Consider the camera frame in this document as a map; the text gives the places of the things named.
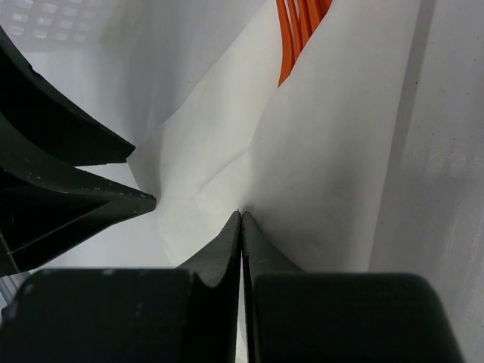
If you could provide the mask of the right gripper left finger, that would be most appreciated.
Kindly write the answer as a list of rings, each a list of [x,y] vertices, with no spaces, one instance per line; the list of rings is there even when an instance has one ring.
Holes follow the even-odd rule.
[[[233,362],[241,215],[177,268],[45,269],[3,314],[3,362]]]

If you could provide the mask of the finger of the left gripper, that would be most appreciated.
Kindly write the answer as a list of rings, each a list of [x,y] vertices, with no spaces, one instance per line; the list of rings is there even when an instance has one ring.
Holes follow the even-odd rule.
[[[29,141],[72,166],[125,163],[135,150],[37,73],[5,31],[1,114]]]
[[[2,162],[1,274],[38,268],[156,204],[150,194],[72,166]]]

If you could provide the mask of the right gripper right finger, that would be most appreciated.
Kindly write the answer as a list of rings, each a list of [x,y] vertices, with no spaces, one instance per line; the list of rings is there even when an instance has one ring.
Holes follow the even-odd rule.
[[[309,273],[242,215],[251,362],[461,362],[439,297],[399,273]]]

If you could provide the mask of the white paper napkin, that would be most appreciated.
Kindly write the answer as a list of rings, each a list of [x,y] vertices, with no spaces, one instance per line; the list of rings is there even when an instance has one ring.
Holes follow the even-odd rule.
[[[129,158],[184,262],[235,211],[308,271],[368,268],[418,1],[335,1],[279,79],[267,1]]]

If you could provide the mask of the orange plastic fork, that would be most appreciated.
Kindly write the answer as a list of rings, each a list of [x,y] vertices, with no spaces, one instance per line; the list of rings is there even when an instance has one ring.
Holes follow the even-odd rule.
[[[328,13],[331,0],[276,0],[281,30],[281,71],[278,85],[281,86],[300,56],[302,50]]]

